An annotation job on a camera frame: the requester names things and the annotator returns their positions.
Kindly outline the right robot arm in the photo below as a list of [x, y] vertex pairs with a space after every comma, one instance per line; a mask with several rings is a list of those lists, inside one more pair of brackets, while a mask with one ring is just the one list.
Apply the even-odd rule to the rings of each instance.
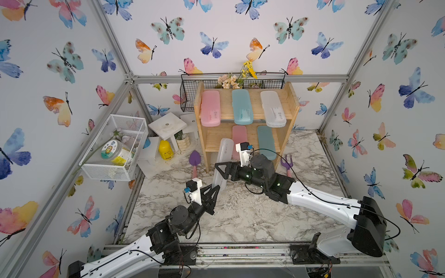
[[343, 228], [317, 233], [312, 247], [325, 257], [341, 253], [363, 253], [382, 257], [387, 220], [371, 198], [347, 199], [305, 186], [301, 181], [275, 172], [272, 161], [264, 155], [250, 162], [220, 162], [216, 170], [225, 180], [242, 180], [261, 188], [270, 199], [287, 205], [301, 206], [328, 216], [343, 224]]

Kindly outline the teal pencil case shelf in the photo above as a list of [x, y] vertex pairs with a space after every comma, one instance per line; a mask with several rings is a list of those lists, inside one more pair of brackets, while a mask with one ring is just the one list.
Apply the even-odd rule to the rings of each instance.
[[259, 126], [257, 128], [259, 153], [270, 161], [277, 158], [275, 141], [273, 139], [272, 128], [269, 126]]
[[232, 91], [232, 108], [234, 122], [237, 125], [251, 125], [253, 123], [254, 115], [248, 90], [234, 89]]

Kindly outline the pink pencil case top shelf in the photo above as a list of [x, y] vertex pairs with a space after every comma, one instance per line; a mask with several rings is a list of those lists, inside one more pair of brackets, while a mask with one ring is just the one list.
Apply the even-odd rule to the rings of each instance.
[[220, 92], [206, 90], [202, 94], [200, 121], [204, 127], [216, 127], [221, 124]]

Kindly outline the pink pencil case shelf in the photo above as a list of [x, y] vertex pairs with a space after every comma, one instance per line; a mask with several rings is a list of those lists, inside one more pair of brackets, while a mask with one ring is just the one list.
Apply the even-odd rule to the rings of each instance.
[[216, 127], [221, 124], [220, 92], [206, 90], [202, 94], [200, 121], [204, 127]]
[[248, 132], [247, 128], [244, 125], [235, 125], [232, 127], [232, 140], [234, 142], [234, 148], [232, 151], [232, 159], [235, 161], [239, 161], [239, 153], [236, 151], [236, 145], [248, 142]]

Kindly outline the teal pencil case top shelf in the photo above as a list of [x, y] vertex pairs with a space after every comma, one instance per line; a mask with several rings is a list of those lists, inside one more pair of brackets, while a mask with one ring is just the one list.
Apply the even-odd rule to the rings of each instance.
[[234, 89], [232, 91], [232, 108], [234, 122], [237, 125], [251, 125], [253, 123], [254, 115], [248, 90]]

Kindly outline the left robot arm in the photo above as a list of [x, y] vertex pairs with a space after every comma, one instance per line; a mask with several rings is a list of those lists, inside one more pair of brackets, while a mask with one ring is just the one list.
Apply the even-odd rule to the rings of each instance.
[[179, 237], [198, 231], [199, 220], [205, 214], [214, 214], [220, 186], [203, 188], [192, 186], [189, 206], [177, 206], [168, 216], [146, 234], [126, 247], [96, 261], [84, 264], [73, 262], [68, 266], [69, 278], [129, 278], [151, 267], [179, 264], [185, 258]]

